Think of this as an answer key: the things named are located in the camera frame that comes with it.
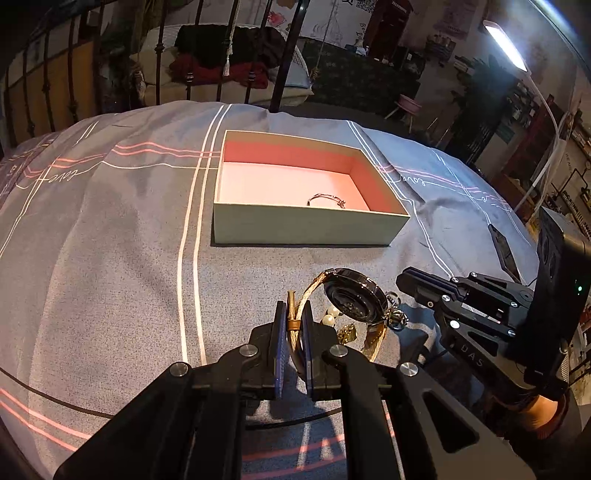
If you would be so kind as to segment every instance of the screw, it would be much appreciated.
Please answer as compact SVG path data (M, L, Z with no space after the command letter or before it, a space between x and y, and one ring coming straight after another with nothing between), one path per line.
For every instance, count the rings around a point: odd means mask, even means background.
M407 377L414 377L418 373L418 367L411 362L404 362L400 365L400 371Z
M184 362L176 362L168 369L173 377L183 377L189 371L189 366Z
M247 343L246 345L242 345L240 350L238 350L242 356L250 357L255 356L258 353L258 348L256 345L251 345Z
M331 355L343 357L347 355L347 353L349 353L349 350L347 349L347 347L345 347L345 345L340 345L337 343L329 348L329 352L331 353Z

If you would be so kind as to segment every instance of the bracelet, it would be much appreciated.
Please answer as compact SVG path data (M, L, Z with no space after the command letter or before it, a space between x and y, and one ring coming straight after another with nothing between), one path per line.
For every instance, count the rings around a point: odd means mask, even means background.
M325 198L325 199L329 199L329 200L334 200L337 205L341 208L345 208L345 201L341 200L340 198L336 197L335 195L329 195L328 193L317 193L316 195L312 195L312 197L310 197L310 199L308 200L308 202L306 203L306 206L310 206L310 202L314 199L317 198Z

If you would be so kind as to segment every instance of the floor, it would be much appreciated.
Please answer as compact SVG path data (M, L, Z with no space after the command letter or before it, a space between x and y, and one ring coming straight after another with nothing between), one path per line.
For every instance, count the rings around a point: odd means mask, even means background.
M351 120L364 128L371 128L394 134L398 137L411 138L408 127L400 121L393 119L385 120L375 113L360 112L351 108L327 105L325 103L314 103L309 100L298 106L285 106L281 112L293 116L306 118L329 118L331 120Z

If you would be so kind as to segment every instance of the gold charm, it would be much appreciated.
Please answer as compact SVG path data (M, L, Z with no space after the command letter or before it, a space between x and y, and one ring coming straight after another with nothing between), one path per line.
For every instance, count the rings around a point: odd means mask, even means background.
M357 340L357 330L355 329L355 324L351 323L341 327L339 331L336 332L336 337L341 345Z

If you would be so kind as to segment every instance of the pink stool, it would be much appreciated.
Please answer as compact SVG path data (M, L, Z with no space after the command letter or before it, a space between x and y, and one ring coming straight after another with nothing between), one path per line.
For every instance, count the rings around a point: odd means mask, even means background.
M398 106L394 110L392 110L388 115L386 115L385 119L387 120L400 109L404 110L404 117L402 118L402 120L404 121L406 118L409 118L408 133L412 133L413 119L415 115L418 115L419 111L421 110L421 105L415 102L414 100L408 98L406 95L400 95L400 97L398 98L398 102L396 102L396 105Z

